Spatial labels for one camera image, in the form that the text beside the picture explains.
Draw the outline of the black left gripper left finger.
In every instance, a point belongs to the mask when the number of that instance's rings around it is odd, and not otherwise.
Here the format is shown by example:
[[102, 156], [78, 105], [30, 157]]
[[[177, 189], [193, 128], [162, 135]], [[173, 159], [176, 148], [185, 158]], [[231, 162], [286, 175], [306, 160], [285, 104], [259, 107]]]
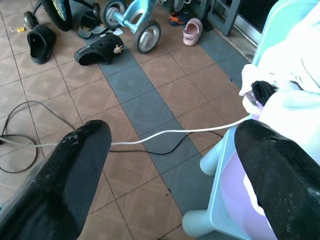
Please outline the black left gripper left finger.
[[99, 119], [66, 134], [0, 210], [0, 240], [77, 240], [111, 143]]

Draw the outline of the lavender cloth garment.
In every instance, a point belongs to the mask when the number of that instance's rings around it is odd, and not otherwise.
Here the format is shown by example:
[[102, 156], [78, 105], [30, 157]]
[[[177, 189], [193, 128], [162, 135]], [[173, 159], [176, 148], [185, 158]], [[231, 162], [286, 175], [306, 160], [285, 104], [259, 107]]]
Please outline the lavender cloth garment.
[[251, 240], [278, 240], [236, 151], [223, 168], [221, 190], [228, 214]]

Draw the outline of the light blue plastic chair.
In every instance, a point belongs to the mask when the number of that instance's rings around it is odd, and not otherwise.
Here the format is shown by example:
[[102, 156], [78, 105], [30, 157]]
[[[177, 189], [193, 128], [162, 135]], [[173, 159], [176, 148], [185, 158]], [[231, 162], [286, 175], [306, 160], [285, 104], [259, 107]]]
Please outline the light blue plastic chair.
[[[259, 66], [264, 52], [282, 42], [320, 0], [279, 0], [271, 8], [252, 64]], [[200, 160], [201, 170], [213, 176], [207, 209], [190, 210], [182, 219], [184, 232], [194, 238], [220, 232], [236, 240], [276, 240], [267, 218], [253, 207], [255, 194], [235, 148], [236, 125]]]

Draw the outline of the black sock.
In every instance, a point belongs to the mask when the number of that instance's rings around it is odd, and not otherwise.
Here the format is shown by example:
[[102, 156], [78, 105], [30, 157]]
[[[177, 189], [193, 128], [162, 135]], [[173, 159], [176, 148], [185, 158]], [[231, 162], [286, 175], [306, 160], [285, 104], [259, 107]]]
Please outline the black sock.
[[276, 92], [276, 89], [266, 81], [255, 81], [251, 84], [252, 93], [255, 99], [265, 106], [269, 98]]

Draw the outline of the white cloth garment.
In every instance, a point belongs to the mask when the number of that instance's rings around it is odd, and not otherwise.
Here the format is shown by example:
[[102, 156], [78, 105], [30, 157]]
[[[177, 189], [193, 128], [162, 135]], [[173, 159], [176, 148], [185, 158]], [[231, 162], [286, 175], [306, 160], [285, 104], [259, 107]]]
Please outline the white cloth garment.
[[[296, 142], [320, 166], [320, 4], [285, 40], [267, 49], [258, 66], [242, 69], [244, 109]], [[276, 92], [262, 106], [252, 83], [265, 81]]]

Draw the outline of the black clog with charm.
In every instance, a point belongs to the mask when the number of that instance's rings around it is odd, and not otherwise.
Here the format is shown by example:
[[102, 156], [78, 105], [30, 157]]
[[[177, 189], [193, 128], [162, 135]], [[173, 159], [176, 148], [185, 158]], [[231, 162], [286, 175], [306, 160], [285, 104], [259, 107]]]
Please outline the black clog with charm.
[[120, 54], [123, 49], [124, 44], [122, 39], [113, 33], [108, 33], [76, 51], [74, 59], [82, 66], [99, 63], [109, 65], [113, 57]]

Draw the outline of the plain black clog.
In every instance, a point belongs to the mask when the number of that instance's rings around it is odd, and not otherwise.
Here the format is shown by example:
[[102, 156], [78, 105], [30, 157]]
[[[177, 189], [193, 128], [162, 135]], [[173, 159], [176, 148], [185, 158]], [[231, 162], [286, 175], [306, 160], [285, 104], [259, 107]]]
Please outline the plain black clog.
[[37, 65], [48, 62], [56, 39], [56, 34], [46, 25], [36, 25], [27, 35], [31, 60]]

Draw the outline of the dark grey slide sandal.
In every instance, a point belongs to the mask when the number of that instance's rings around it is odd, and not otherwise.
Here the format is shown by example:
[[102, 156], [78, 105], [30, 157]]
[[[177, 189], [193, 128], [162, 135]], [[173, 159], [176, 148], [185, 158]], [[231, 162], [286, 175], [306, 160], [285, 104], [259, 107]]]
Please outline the dark grey slide sandal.
[[109, 28], [105, 26], [98, 25], [94, 28], [89, 28], [86, 26], [80, 26], [77, 31], [77, 35], [84, 39], [88, 40], [91, 36], [99, 36], [104, 33], [106, 33], [109, 30]]

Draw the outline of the black slide sandal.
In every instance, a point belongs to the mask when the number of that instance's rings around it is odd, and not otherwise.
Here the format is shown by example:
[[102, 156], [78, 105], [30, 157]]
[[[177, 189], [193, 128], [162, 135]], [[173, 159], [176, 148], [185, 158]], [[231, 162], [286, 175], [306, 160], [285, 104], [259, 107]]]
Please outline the black slide sandal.
[[80, 18], [80, 27], [94, 29], [99, 25], [96, 19], [95, 13], [93, 11], [86, 11]]

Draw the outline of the small black training wheel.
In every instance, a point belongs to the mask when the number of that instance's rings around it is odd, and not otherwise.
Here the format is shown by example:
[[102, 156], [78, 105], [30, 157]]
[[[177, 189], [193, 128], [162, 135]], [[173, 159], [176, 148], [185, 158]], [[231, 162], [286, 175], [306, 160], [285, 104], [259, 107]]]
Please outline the small black training wheel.
[[35, 28], [35, 26], [39, 24], [38, 19], [36, 18], [36, 16], [33, 14], [32, 11], [24, 12], [23, 17], [24, 17], [24, 21], [26, 22], [27, 26], [31, 30], [33, 30]]

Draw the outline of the large black bicycle wheel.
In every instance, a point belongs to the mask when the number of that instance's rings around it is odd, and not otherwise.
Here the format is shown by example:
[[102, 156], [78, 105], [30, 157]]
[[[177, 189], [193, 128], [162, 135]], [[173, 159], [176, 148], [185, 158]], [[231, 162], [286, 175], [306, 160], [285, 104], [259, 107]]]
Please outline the large black bicycle wheel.
[[72, 12], [69, 0], [40, 0], [44, 11], [51, 21], [64, 32], [73, 27]]

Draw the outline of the pink kids clog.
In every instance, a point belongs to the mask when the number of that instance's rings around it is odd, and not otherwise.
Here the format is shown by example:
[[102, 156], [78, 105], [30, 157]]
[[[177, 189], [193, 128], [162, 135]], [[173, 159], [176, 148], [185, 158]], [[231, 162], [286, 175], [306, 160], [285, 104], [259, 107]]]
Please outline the pink kids clog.
[[194, 46], [203, 31], [203, 24], [198, 18], [191, 18], [183, 30], [183, 43], [187, 46]]

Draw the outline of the light blue kids tricycle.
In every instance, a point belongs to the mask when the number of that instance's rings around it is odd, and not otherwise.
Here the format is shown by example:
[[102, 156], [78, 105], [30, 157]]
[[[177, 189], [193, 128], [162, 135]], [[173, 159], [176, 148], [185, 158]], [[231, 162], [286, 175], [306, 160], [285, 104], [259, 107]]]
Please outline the light blue kids tricycle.
[[108, 0], [100, 11], [100, 20], [109, 29], [126, 27], [133, 33], [133, 46], [141, 54], [155, 49], [161, 38], [161, 26], [152, 20], [158, 0]]

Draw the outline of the orange and blue sandal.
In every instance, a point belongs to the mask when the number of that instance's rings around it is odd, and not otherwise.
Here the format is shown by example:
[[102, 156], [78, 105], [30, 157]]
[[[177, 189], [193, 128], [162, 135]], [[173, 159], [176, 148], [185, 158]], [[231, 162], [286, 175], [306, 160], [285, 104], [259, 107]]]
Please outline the orange and blue sandal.
[[173, 12], [168, 18], [168, 23], [171, 26], [184, 26], [190, 19], [190, 14], [188, 12]]

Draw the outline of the grey metal door frame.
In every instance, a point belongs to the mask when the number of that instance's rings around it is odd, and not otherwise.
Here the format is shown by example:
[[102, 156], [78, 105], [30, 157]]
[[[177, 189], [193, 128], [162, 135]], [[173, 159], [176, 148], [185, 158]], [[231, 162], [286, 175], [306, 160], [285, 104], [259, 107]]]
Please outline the grey metal door frame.
[[246, 0], [201, 0], [205, 3], [204, 19], [218, 29], [223, 36], [231, 34], [236, 28], [251, 42], [257, 45], [261, 33], [240, 14]]

